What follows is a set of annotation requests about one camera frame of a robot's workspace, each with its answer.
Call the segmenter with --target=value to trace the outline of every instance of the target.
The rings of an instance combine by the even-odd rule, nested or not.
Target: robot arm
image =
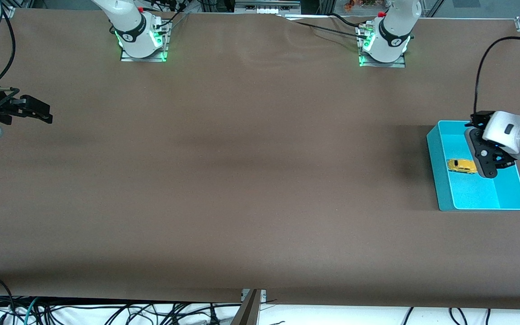
[[[520,115],[479,111],[471,115],[465,136],[481,176],[494,178],[497,169],[520,160]]]
[[[373,35],[363,50],[379,62],[396,61],[406,51],[422,11],[420,0],[393,0],[386,16],[373,20]]]
[[[116,29],[120,46],[134,58],[145,58],[163,46],[162,19],[141,12],[133,0],[92,0]]]

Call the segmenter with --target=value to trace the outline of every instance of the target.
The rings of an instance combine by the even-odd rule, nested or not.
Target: black cable
[[[12,324],[15,324],[15,304],[13,303],[13,295],[11,294],[11,290],[9,290],[9,287],[5,284],[5,282],[0,280],[0,284],[5,289],[5,291],[7,292],[8,296],[9,296],[9,305],[11,306],[11,310],[13,313]]]
[[[9,21],[9,17],[5,13],[5,9],[4,9],[3,5],[1,6],[1,12],[4,15],[5,22],[7,23],[8,28],[9,28],[9,36],[11,37],[11,56],[9,57],[9,61],[8,61],[7,65],[5,66],[4,70],[0,73],[0,80],[1,80],[1,78],[3,78],[3,76],[5,76],[5,74],[9,70],[9,67],[13,63],[13,59],[15,58],[15,34],[13,33],[13,28],[11,27],[11,22]]]
[[[518,39],[518,40],[520,40],[520,37],[518,37],[518,36],[509,36],[509,37],[502,37],[502,38],[497,39],[497,41],[494,41],[493,44],[489,45],[489,47],[485,51],[485,54],[483,54],[483,57],[481,58],[481,62],[479,63],[478,70],[477,70],[477,80],[475,82],[475,99],[474,99],[474,102],[473,102],[473,114],[477,113],[478,82],[479,82],[479,79],[481,78],[481,69],[483,68],[483,62],[485,61],[485,57],[487,57],[487,54],[489,54],[489,51],[491,51],[493,46],[497,45],[497,43],[500,43],[502,41],[506,41],[507,39]]]
[[[198,2],[200,2],[201,4],[203,4],[204,6],[208,6],[210,10],[212,10],[212,7],[214,6],[217,6],[218,5],[218,2],[214,2],[213,4],[207,4],[206,2],[203,2],[202,0],[196,0]]]
[[[326,16],[335,16],[336,18],[340,19],[340,21],[342,21],[344,24],[347,24],[347,25],[352,26],[352,27],[358,27],[360,24],[364,24],[365,22],[367,22],[365,20],[362,23],[354,24],[354,23],[351,23],[348,20],[345,20],[344,17],[340,16],[340,14],[334,13],[334,12],[328,13],[328,14],[326,14]]]
[[[39,313],[39,306],[33,305],[32,312],[33,312],[33,315],[35,316],[35,323],[39,324],[39,325],[44,325],[43,321],[42,321],[42,316]]]
[[[137,312],[134,312],[134,316],[132,316],[132,313],[130,313],[130,309],[128,308],[128,313],[130,313],[130,316],[128,316],[128,320],[126,321],[125,325],[129,325],[130,322],[136,318],[136,316],[143,316],[142,315],[142,312],[145,311],[146,309],[148,309],[152,304],[148,304],[142,308],[140,308],[140,310],[138,310]]]
[[[402,325],[406,325],[406,323],[409,322],[410,313],[413,312],[413,308],[414,307],[409,308],[409,311],[406,312],[406,316],[404,317]]]
[[[143,318],[149,320],[150,323],[151,323],[151,325],[154,325],[153,320],[152,320],[150,317],[148,317],[148,316],[146,316],[146,315],[142,315],[142,314],[139,314],[138,316],[143,317]]]
[[[333,33],[349,35],[349,36],[356,37],[356,38],[362,38],[362,39],[367,38],[365,35],[357,35],[357,34],[354,34],[354,33],[347,33],[347,32],[343,32],[343,31],[337,31],[336,29],[330,29],[330,28],[326,28],[326,27],[322,27],[322,26],[316,26],[316,25],[312,25],[312,24],[302,23],[301,21],[293,20],[293,22],[295,22],[297,24],[300,24],[300,25],[314,27],[314,28],[322,29],[324,31],[329,31],[329,32],[333,32]]]
[[[460,308],[455,308],[455,309],[458,310],[458,311],[460,312],[460,316],[463,317],[463,323],[464,323],[464,325],[468,325],[468,323],[467,323],[467,319],[466,319],[466,317],[464,316],[463,311],[462,311]],[[454,321],[454,323],[455,323],[456,325],[460,325],[460,323],[456,320],[456,318],[455,318],[455,317],[453,316],[453,314],[452,314],[452,308],[449,308],[449,309],[448,309],[448,314],[450,315],[450,319],[452,319],[452,321]]]
[[[168,25],[168,24],[171,23],[172,20],[174,20],[174,18],[176,18],[176,16],[177,16],[178,14],[180,14],[180,13],[181,13],[181,11],[178,10],[178,11],[174,14],[174,16],[172,16],[172,18],[170,18],[169,20],[167,20],[165,23],[163,23],[163,24],[161,24],[161,25],[156,25],[156,29],[157,29],[157,28],[160,28],[160,27],[163,27],[163,26],[165,26],[165,25]]]
[[[114,312],[108,319],[107,321],[105,322],[104,325],[111,325],[111,323],[113,323],[113,321],[118,317],[118,315],[120,315],[120,313],[122,313],[124,310],[126,310],[128,307],[130,307],[130,305],[125,305],[125,306],[122,306],[121,308],[119,308],[116,312]]]
[[[4,313],[3,315],[1,315],[1,317],[0,317],[0,325],[4,325],[6,317],[7,317],[7,313]]]
[[[57,306],[54,309],[52,309],[52,312],[58,311],[60,309],[64,308],[73,308],[73,309],[120,309],[122,307],[125,307],[125,305],[110,305],[110,306],[93,306],[93,307],[87,307],[87,306]]]
[[[232,3],[232,0],[223,0],[224,6],[226,7],[227,12],[234,12],[234,4]]]
[[[216,315],[216,309],[214,308],[214,304],[210,303],[210,325],[219,325],[220,321],[218,319],[218,315]]]
[[[240,305],[241,305],[241,304],[225,304],[225,305],[216,305],[216,306],[214,306],[214,308],[222,308],[222,307],[238,307],[238,306],[240,306]],[[204,307],[204,308],[196,309],[195,311],[192,311],[192,312],[188,312],[188,313],[184,313],[184,314],[181,314],[181,315],[177,315],[177,321],[180,321],[180,320],[181,320],[182,318],[184,318],[184,317],[197,315],[198,313],[201,313],[202,311],[205,311],[206,309],[210,309],[210,307]]]
[[[159,7],[159,10],[156,10],[154,8],[146,8],[146,7],[142,7],[142,9],[147,12],[163,12],[163,9],[160,4],[155,4],[155,5]]]
[[[159,10],[163,12],[162,6],[159,3],[155,2],[155,0],[151,0],[150,3],[152,5],[152,7],[156,5],[156,6],[158,6]]]
[[[168,325],[170,321],[174,321],[176,319],[177,315],[184,309],[186,309],[189,305],[188,304],[179,304],[173,306],[171,312],[166,315],[166,317],[163,319],[163,321],[160,323],[160,325]]]
[[[487,308],[487,317],[485,317],[485,325],[489,325],[489,317],[491,317],[491,309]]]
[[[59,321],[59,319],[57,319],[57,318],[53,315],[53,313],[51,312],[51,306],[50,306],[50,312],[49,312],[49,315],[50,315],[50,317],[54,320],[54,323],[57,322],[57,323],[59,323],[60,325],[65,325],[64,323],[62,323],[61,321]]]
[[[156,325],[159,323],[159,314],[158,314],[158,311],[155,310],[155,305],[152,304],[152,308],[153,308],[153,315],[155,315],[155,323]]]
[[[444,3],[444,1],[441,1],[441,3],[439,4],[439,6],[438,6],[434,11],[431,9],[431,11],[433,12],[433,14],[432,14],[432,16],[429,16],[429,17],[431,17],[431,18],[434,17],[435,14],[437,13],[437,11],[439,11],[439,9],[440,9],[440,7],[442,6],[443,3]]]

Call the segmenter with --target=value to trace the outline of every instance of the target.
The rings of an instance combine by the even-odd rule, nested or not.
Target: toy car
[[[477,172],[477,165],[468,159],[449,159],[448,170],[460,173],[474,174]]]

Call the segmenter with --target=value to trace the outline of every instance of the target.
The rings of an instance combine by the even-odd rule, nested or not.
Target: teal plastic bin
[[[442,211],[520,210],[520,176],[515,166],[493,179],[451,172],[449,159],[474,160],[464,137],[468,121],[439,121],[427,134],[439,209]]]

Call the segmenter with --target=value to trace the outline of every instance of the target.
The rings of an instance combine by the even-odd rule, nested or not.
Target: brown paper sheet
[[[0,139],[14,294],[520,308],[520,212],[438,211],[425,140],[468,119],[511,20],[420,20],[402,70],[271,15],[190,15],[163,64],[118,61],[102,12],[12,21],[0,84],[54,115]],[[0,70],[9,44],[2,24]],[[520,42],[480,94],[520,113]]]

